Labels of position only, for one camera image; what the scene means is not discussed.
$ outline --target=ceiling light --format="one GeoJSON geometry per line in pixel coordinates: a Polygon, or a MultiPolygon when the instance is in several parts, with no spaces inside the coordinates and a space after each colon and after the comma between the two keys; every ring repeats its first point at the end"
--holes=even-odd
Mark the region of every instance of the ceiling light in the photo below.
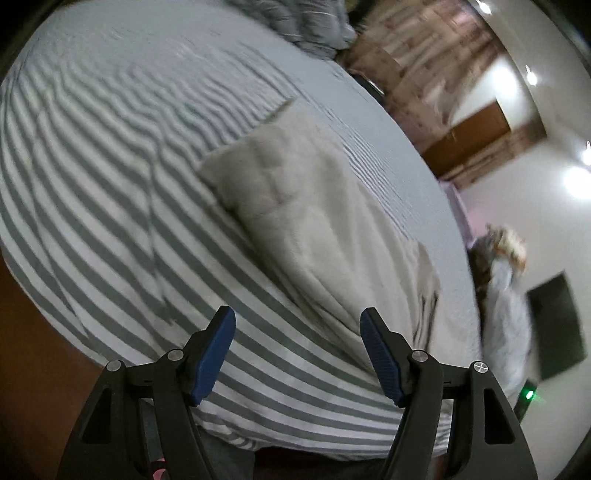
{"type": "Polygon", "coordinates": [[[480,0],[476,0],[476,3],[478,3],[480,10],[482,10],[487,15],[490,15],[492,13],[491,8],[486,3],[481,2],[480,0]]]}
{"type": "Polygon", "coordinates": [[[538,85],[538,76],[530,70],[529,66],[526,65],[525,69],[527,70],[527,81],[530,85],[533,85],[534,87],[538,85]]]}
{"type": "Polygon", "coordinates": [[[587,142],[587,150],[583,152],[583,163],[591,166],[591,142],[587,142]]]}
{"type": "Polygon", "coordinates": [[[570,194],[578,199],[591,199],[591,173],[581,167],[571,168],[564,176],[564,184],[570,194]]]}

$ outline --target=television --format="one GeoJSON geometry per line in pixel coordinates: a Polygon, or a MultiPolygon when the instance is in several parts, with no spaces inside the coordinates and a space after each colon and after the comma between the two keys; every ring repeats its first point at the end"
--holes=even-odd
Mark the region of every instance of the television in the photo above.
{"type": "Polygon", "coordinates": [[[591,74],[591,1],[533,0],[577,50],[591,74]]]}
{"type": "Polygon", "coordinates": [[[579,314],[564,273],[527,293],[538,344],[541,380],[587,357],[579,314]]]}

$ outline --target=blue gripper pad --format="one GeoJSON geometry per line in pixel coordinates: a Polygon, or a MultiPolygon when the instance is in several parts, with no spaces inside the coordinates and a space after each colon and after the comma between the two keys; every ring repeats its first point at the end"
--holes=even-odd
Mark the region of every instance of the blue gripper pad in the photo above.
{"type": "Polygon", "coordinates": [[[361,314],[359,330],[384,394],[399,405],[404,398],[400,366],[391,355],[368,310],[361,314]]]}
{"type": "Polygon", "coordinates": [[[199,405],[211,393],[236,332],[234,311],[225,307],[224,310],[218,310],[218,314],[222,314],[223,318],[195,370],[195,385],[191,391],[191,398],[195,405],[199,405]]]}

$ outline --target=beige blanket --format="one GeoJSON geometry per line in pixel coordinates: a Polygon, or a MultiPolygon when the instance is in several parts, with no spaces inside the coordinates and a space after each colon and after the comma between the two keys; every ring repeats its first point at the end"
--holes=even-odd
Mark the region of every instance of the beige blanket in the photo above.
{"type": "Polygon", "coordinates": [[[430,349],[454,362],[450,332],[433,329],[446,322],[427,252],[397,231],[352,173],[338,137],[304,107],[286,103],[212,154],[200,175],[298,307],[363,367],[372,371],[359,336],[370,306],[413,348],[428,349],[443,332],[441,348],[430,349]]]}

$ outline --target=striped bedsheet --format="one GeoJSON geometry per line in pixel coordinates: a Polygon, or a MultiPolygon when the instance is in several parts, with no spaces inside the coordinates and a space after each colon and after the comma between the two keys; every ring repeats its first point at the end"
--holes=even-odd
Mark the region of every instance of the striped bedsheet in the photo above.
{"type": "MultiPolygon", "coordinates": [[[[462,240],[406,137],[336,64],[206,4],[96,0],[53,14],[2,83],[0,244],[45,318],[95,361],[157,359],[221,304],[235,340],[196,409],[208,432],[336,458],[387,454],[400,412],[261,270],[199,182],[205,156],[305,99],[351,168],[426,247],[447,308],[480,357],[462,240]]],[[[396,312],[381,312],[384,316],[396,312]]],[[[435,453],[446,448],[442,415],[435,453]]]]}

